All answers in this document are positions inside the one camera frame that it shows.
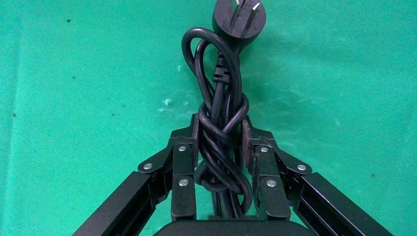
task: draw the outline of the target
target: power plug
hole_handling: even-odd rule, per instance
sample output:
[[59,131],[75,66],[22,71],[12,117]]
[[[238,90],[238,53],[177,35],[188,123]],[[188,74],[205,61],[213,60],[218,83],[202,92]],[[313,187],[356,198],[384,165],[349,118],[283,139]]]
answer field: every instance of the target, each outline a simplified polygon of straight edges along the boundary
[[239,54],[265,26],[265,8],[259,0],[217,0],[213,31]]

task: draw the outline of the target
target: green table surface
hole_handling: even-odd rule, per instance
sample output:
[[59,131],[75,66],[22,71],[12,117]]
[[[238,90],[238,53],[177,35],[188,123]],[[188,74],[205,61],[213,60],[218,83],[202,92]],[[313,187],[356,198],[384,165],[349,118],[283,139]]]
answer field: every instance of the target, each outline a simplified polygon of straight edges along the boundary
[[[211,28],[214,3],[0,1],[1,235],[72,234],[189,124],[202,99],[180,42]],[[416,4],[265,0],[241,55],[253,124],[398,236],[417,235]]]

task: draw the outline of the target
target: white speck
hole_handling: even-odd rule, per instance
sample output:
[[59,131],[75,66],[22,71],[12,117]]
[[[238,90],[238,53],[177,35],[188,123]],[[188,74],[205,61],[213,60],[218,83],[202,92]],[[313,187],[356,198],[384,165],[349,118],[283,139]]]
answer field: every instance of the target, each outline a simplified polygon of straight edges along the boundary
[[172,103],[172,99],[167,98],[167,99],[163,100],[162,103],[165,104],[165,106],[168,106],[169,104]]

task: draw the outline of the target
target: plug prong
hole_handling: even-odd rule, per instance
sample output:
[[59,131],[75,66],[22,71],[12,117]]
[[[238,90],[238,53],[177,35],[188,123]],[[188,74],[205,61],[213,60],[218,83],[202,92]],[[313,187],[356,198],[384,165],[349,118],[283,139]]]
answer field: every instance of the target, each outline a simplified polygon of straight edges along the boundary
[[246,22],[245,28],[247,28],[247,29],[250,28],[250,25],[252,24],[253,19],[255,18],[256,13],[258,12],[258,7],[260,5],[261,5],[261,3],[257,3],[252,9],[250,9],[250,15],[249,15],[249,18],[248,18],[248,20]]
[[236,23],[240,11],[240,1],[241,0],[232,0],[232,9],[234,9],[232,19],[230,20],[230,27],[233,27],[233,25]]

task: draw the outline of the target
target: power cord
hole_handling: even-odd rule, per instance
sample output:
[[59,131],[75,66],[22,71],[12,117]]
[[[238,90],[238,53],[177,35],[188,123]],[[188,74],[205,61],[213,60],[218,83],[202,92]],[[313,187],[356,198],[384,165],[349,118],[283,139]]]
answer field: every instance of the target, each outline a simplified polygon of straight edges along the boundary
[[[252,204],[252,187],[243,174],[240,124],[249,110],[242,92],[239,54],[265,26],[266,13],[259,0],[218,0],[213,30],[192,28],[182,38],[182,53],[197,77],[204,102],[199,117],[199,151],[203,161],[195,171],[195,182],[211,192],[214,215],[239,218]],[[194,55],[191,40],[200,38]],[[204,51],[209,44],[218,49],[213,82],[205,75]],[[243,195],[240,203],[238,195]]]

